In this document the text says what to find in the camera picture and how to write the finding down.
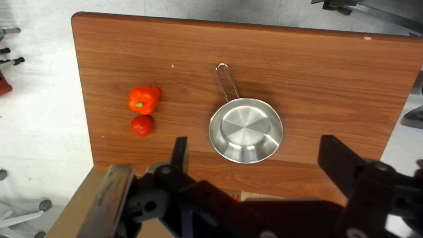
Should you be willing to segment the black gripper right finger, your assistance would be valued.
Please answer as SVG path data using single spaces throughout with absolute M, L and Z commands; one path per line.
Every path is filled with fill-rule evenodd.
M 317 163 L 345 196 L 366 166 L 362 157 L 333 134 L 321 136 Z

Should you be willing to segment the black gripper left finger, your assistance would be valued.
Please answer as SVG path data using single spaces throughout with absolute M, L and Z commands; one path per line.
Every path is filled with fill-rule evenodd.
M 179 173 L 189 170 L 189 142 L 186 136 L 176 138 L 170 155 L 170 166 Z

